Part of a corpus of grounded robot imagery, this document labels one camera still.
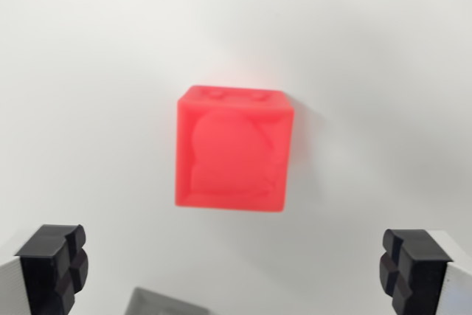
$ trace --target translucent red cube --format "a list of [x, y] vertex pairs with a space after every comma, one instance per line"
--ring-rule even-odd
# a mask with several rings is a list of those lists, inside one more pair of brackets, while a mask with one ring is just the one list
[[178, 101], [176, 204], [282, 211], [293, 120], [281, 91], [191, 87]]

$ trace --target red cube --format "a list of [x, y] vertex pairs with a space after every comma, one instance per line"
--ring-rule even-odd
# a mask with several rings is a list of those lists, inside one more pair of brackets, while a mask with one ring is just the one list
[[282, 211], [293, 120], [281, 91], [191, 87], [178, 101], [176, 204]]

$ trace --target circular indentation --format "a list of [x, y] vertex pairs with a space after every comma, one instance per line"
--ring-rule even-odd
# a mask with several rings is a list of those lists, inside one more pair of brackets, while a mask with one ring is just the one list
[[256, 101], [264, 101], [268, 98], [268, 93], [263, 91], [253, 92], [251, 97]]
[[208, 96], [212, 99], [222, 99], [224, 97], [223, 90], [211, 90], [208, 92]]

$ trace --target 3d printed part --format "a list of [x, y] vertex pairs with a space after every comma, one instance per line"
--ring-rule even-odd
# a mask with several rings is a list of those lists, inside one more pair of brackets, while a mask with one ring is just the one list
[[472, 260], [442, 231], [385, 231], [380, 277], [398, 315], [472, 314]]
[[16, 254], [32, 315], [67, 315], [89, 270], [81, 225], [43, 225]]
[[134, 289], [125, 315], [209, 315], [209, 311], [161, 294]]
[[293, 118], [281, 91], [190, 88], [178, 102], [177, 205], [283, 210]]

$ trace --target white background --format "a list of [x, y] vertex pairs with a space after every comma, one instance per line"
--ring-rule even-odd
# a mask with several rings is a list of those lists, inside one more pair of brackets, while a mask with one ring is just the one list
[[[134, 286], [218, 315], [393, 314], [386, 228], [472, 252], [472, 0], [0, 0], [0, 240], [81, 223], [72, 314]], [[280, 214], [174, 206], [176, 101], [281, 89]]]

